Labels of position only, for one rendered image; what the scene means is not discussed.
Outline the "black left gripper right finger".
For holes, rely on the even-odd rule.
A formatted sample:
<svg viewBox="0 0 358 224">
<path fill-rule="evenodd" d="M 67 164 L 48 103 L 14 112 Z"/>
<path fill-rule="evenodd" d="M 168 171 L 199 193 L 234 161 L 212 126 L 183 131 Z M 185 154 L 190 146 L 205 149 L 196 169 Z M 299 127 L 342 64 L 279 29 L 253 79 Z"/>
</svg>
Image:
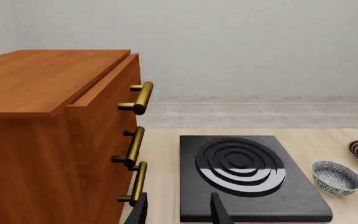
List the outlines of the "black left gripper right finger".
<svg viewBox="0 0 358 224">
<path fill-rule="evenodd" d="M 210 210 L 213 224 L 234 224 L 216 192 L 211 193 Z"/>
</svg>

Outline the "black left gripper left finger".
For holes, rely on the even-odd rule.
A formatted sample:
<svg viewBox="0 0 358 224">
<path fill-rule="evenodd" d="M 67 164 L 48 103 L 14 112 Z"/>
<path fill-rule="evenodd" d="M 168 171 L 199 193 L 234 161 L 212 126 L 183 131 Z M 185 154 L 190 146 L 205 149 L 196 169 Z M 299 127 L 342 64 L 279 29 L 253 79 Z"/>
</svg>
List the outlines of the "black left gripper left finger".
<svg viewBox="0 0 358 224">
<path fill-rule="evenodd" d="M 145 224 L 147 218 L 147 193 L 141 193 L 124 224 Z"/>
</svg>

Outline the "flat black stove plate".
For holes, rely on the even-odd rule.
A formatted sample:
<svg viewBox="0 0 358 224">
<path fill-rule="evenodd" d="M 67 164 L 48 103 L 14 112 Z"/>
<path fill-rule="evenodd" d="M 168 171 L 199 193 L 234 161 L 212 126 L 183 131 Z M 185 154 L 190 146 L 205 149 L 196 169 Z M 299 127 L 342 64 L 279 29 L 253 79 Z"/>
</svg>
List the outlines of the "flat black stove plate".
<svg viewBox="0 0 358 224">
<path fill-rule="evenodd" d="M 180 136 L 180 220 L 327 223 L 332 210 L 275 136 Z"/>
</svg>

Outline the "patterned black white bowl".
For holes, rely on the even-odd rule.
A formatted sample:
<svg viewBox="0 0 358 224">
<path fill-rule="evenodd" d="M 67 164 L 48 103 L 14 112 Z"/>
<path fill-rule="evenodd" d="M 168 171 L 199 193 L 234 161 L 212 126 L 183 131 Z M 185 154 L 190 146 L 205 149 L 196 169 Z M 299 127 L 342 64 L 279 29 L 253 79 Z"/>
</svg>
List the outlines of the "patterned black white bowl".
<svg viewBox="0 0 358 224">
<path fill-rule="evenodd" d="M 358 191 L 358 175 L 352 169 L 332 161 L 311 165 L 314 182 L 329 195 L 345 196 Z"/>
</svg>

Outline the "wooden cabinet drawer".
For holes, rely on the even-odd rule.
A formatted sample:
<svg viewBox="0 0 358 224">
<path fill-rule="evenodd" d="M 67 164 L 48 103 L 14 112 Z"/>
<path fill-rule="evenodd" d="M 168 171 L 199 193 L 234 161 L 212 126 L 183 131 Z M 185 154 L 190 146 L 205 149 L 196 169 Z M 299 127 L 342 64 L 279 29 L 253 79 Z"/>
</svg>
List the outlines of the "wooden cabinet drawer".
<svg viewBox="0 0 358 224">
<path fill-rule="evenodd" d="M 119 103 L 133 103 L 137 93 L 131 85 L 140 84 L 139 55 L 131 54 L 83 96 L 65 108 L 69 124 L 98 129 L 112 124 L 126 129 L 136 127 L 135 115 L 118 109 Z"/>
</svg>

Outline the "wooden cabinet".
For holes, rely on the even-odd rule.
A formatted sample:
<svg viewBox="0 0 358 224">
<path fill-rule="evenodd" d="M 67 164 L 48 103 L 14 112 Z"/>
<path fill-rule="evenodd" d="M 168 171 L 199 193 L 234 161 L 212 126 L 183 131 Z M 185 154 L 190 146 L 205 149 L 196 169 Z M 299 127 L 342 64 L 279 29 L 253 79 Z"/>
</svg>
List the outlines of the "wooden cabinet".
<svg viewBox="0 0 358 224">
<path fill-rule="evenodd" d="M 0 224 L 118 224 L 131 195 L 131 136 L 69 124 L 65 108 L 129 50 L 18 50 L 0 55 Z"/>
</svg>

